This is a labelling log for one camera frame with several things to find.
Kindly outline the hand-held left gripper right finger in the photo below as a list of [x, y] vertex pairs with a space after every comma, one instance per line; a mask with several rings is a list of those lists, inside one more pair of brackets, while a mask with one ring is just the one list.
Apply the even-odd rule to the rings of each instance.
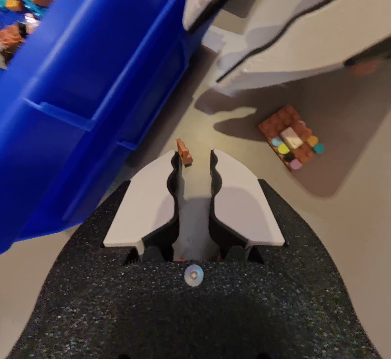
[[283, 246], [285, 238], [257, 176], [220, 149], [210, 153], [209, 234], [219, 247]]

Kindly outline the person's right hand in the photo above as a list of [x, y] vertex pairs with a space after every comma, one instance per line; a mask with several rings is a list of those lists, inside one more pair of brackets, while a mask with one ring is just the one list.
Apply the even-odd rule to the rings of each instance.
[[351, 75], [362, 78], [374, 73], [381, 65], [382, 59], [372, 59], [367, 62], [360, 62], [348, 66]]

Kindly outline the blue plastic bin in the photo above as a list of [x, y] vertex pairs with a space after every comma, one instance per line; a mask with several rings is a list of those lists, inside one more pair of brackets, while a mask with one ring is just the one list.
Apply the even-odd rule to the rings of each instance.
[[211, 23], [185, 1], [52, 3], [1, 76], [1, 253], [93, 212]]

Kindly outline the brick chunk with coloured studs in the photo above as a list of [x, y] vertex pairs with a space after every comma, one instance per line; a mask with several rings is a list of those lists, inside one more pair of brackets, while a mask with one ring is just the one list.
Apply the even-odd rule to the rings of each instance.
[[298, 171], [325, 147], [291, 105], [286, 105], [258, 124], [269, 147], [289, 171]]

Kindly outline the small brown studded brick piece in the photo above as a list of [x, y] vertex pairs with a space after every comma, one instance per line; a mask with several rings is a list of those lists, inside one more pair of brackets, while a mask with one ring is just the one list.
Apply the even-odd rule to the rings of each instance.
[[184, 142], [178, 138], [177, 140], [177, 151], [181, 158], [184, 166], [190, 166], [193, 163], [193, 157], [189, 149], [185, 146]]

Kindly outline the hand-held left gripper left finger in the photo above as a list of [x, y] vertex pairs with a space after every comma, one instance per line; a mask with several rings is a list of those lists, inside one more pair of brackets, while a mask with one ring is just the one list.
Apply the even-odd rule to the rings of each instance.
[[179, 236], [179, 154], [168, 151], [130, 180], [103, 240], [109, 247], [171, 247]]

